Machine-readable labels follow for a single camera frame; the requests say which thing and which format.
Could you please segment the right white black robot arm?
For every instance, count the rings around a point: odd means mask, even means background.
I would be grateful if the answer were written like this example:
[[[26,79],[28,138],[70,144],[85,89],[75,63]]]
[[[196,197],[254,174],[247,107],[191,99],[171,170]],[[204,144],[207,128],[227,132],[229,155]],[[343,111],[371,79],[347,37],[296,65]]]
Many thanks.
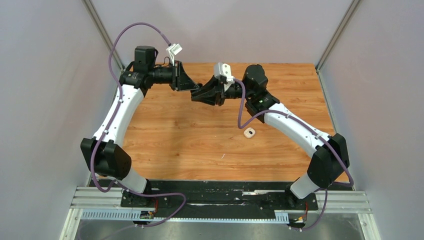
[[[347,141],[339,133],[330,135],[292,113],[268,90],[268,78],[260,64],[249,65],[241,80],[228,64],[219,62],[206,84],[191,91],[191,100],[221,106],[226,99],[241,99],[237,126],[245,128],[254,119],[279,130],[298,144],[310,157],[306,173],[286,189],[285,201],[298,209],[306,197],[334,184],[350,166]]]

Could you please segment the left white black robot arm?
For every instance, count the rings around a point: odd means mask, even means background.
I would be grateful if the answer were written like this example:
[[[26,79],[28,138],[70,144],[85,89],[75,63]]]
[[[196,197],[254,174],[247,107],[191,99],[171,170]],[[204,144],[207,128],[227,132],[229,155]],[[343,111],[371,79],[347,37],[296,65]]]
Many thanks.
[[[199,86],[187,75],[175,56],[182,51],[178,43],[166,49],[169,64],[156,63],[158,51],[152,46],[137,46],[134,61],[119,77],[117,93],[98,130],[84,138],[80,148],[92,177],[102,176],[116,181],[127,191],[133,191],[140,206],[149,206],[153,193],[148,180],[132,167],[132,159],[123,150],[124,137],[130,121],[147,91],[155,84],[166,84],[178,92],[193,91]]]

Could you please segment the white earbud charging case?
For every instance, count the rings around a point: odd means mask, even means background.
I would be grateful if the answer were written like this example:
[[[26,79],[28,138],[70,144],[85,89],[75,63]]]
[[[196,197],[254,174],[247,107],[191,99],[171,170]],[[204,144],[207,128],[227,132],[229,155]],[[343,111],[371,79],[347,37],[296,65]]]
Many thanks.
[[[255,129],[253,129],[252,127],[248,127],[244,130],[243,135],[247,138],[247,139],[251,139],[252,137],[254,137],[256,134]]]

